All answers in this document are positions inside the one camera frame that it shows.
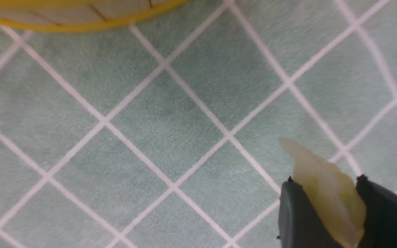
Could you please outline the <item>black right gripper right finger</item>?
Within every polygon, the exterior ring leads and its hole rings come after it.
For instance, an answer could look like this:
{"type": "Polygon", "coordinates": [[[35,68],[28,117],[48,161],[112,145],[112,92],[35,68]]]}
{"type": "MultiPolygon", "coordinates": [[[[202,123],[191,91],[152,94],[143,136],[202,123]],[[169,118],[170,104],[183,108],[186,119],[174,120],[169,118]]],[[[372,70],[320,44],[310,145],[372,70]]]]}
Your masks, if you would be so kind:
{"type": "Polygon", "coordinates": [[[366,205],[364,235],[359,248],[397,248],[397,194],[357,177],[356,190],[366,205]]]}

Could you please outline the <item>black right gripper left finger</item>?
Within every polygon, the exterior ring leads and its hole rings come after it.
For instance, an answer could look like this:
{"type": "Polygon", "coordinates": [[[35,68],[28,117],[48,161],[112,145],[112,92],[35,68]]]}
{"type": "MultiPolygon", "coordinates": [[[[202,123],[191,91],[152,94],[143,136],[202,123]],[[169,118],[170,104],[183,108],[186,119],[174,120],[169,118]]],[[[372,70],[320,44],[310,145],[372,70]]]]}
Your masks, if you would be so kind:
{"type": "Polygon", "coordinates": [[[290,176],[282,184],[278,215],[282,248],[340,248],[324,227],[301,185],[290,176]]]}

